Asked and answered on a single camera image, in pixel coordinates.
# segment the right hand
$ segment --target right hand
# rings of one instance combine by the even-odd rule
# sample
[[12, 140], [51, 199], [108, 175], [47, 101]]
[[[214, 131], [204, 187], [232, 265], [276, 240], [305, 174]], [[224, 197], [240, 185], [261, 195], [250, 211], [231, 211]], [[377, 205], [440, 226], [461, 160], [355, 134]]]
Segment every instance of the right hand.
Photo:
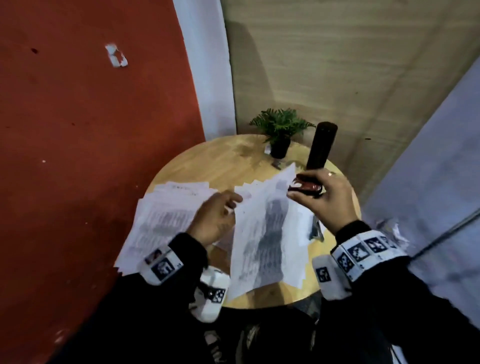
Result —
[[311, 210], [332, 234], [335, 235], [342, 227], [358, 220], [352, 199], [353, 189], [344, 176], [331, 173], [325, 168], [306, 170], [300, 174], [315, 177], [324, 185], [326, 192], [316, 199], [294, 191], [288, 192], [287, 196]]

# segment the beige wall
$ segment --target beige wall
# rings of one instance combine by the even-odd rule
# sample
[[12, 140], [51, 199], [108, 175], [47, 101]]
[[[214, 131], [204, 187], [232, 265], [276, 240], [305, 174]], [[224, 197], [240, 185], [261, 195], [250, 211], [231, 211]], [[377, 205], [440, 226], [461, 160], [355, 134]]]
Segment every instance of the beige wall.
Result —
[[[480, 53], [480, 1], [222, 0], [222, 7], [238, 132], [256, 132], [248, 122], [268, 107], [338, 124], [330, 159], [361, 201]], [[312, 138], [313, 130], [302, 141]]]

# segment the potted plant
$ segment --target potted plant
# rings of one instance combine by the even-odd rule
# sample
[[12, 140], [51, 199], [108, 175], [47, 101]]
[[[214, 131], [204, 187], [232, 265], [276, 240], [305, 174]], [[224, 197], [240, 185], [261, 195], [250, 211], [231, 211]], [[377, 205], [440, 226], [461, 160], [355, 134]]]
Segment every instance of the potted plant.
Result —
[[292, 109], [267, 109], [256, 116], [250, 125], [255, 125], [267, 136], [265, 143], [270, 143], [272, 146], [270, 155], [276, 159], [285, 158], [292, 136], [302, 133], [310, 126], [315, 126], [299, 118], [297, 111]]

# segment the black plant pot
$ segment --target black plant pot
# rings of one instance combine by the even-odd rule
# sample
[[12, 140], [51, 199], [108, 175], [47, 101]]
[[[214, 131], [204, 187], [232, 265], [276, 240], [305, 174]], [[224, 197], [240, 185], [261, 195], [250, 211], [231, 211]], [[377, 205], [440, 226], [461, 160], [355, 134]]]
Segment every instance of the black plant pot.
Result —
[[287, 155], [287, 150], [290, 146], [290, 139], [278, 139], [271, 145], [272, 149], [270, 151], [270, 155], [275, 159], [283, 159]]

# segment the green fern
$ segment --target green fern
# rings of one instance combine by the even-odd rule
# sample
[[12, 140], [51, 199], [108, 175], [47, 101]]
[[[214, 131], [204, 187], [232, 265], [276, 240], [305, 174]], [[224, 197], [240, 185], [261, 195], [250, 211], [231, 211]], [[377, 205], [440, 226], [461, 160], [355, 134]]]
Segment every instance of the green fern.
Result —
[[275, 143], [279, 139], [289, 139], [296, 133], [302, 133], [308, 127], [315, 124], [297, 116], [297, 111], [292, 109], [262, 111], [253, 118], [250, 125], [255, 125], [267, 136], [265, 143]]

